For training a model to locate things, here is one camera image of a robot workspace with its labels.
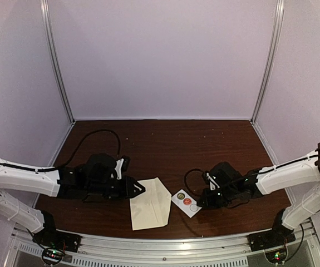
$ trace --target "vertical metal post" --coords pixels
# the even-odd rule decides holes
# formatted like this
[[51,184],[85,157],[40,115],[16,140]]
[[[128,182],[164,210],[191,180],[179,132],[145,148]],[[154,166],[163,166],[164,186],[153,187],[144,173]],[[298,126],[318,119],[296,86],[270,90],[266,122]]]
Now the vertical metal post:
[[274,56],[278,47],[278,42],[280,39],[281,34],[281,28],[282,28],[282,22],[283,22],[283,14],[284,14],[284,0],[277,0],[276,4],[276,12],[275,12],[275,18],[274,18],[274,25],[272,30],[272,37],[271,37],[271,44],[269,49],[269,55],[267,57],[266,67],[264,76],[261,82],[261,88],[259,92],[259,96],[255,105],[254,113],[251,119],[252,124],[256,123],[256,120],[259,115],[259,111],[261,109],[261,105],[264,100],[265,92],[267,89],[267,85],[269,82],[269,78],[272,72],[273,67],[273,60]]
[[57,82],[57,87],[60,92],[63,106],[66,110],[67,118],[70,123],[73,123],[74,117],[72,114],[70,103],[68,101],[65,85],[63,83],[60,65],[58,63],[58,58],[56,53],[55,40],[53,39],[50,13],[48,11],[48,0],[41,0],[41,12],[42,12],[43,23],[45,26],[45,31],[46,31],[47,45],[50,52],[52,68],[53,68],[53,72],[55,73],[55,78]]

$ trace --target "white wall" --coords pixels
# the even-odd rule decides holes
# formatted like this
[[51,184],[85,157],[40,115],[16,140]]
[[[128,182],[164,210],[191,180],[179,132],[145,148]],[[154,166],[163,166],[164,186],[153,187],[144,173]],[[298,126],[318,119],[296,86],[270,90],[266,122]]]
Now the white wall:
[[[320,142],[320,0],[286,1],[282,35],[258,124],[279,162]],[[297,199],[310,185],[293,188]],[[320,213],[313,217],[320,239]]]
[[250,118],[275,3],[50,1],[75,118]]
[[[0,157],[48,165],[68,129],[39,0],[0,0]],[[30,203],[34,194],[18,194]],[[0,265],[13,228],[0,216]]]

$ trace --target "dark wood surface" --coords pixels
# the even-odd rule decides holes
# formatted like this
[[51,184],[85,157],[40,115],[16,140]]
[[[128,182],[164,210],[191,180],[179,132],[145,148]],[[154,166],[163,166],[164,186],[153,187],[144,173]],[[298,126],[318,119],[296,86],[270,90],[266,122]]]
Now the dark wood surface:
[[[171,194],[184,189],[183,176],[194,167],[210,170],[221,161],[245,174],[271,161],[248,121],[82,121],[72,129],[56,166],[65,162],[79,140],[100,128],[116,131],[121,154],[131,157],[127,174],[137,180],[159,177]],[[81,146],[70,166],[86,162],[91,154],[115,157],[116,140],[109,133],[95,134]],[[200,174],[189,176],[200,193]],[[129,200],[83,204],[40,196],[37,208],[52,213],[59,229],[121,238],[192,238],[220,236],[270,228],[276,213],[289,206],[281,190],[236,209],[201,210],[192,219],[171,204],[169,223],[163,228],[132,231]]]

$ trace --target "red sticker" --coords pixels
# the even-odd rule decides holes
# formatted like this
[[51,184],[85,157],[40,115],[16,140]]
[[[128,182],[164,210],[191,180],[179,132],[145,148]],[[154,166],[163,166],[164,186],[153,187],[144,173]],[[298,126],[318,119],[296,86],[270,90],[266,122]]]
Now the red sticker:
[[184,205],[190,205],[192,203],[192,200],[190,200],[190,199],[184,199],[183,200],[183,204]]

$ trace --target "cream-colored paper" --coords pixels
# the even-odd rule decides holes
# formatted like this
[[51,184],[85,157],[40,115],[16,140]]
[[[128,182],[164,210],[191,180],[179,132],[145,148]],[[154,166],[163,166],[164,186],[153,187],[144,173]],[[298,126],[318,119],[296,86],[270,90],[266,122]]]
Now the cream-colored paper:
[[171,208],[171,193],[159,178],[138,182],[146,188],[146,191],[130,199],[132,229],[141,230],[167,225]]

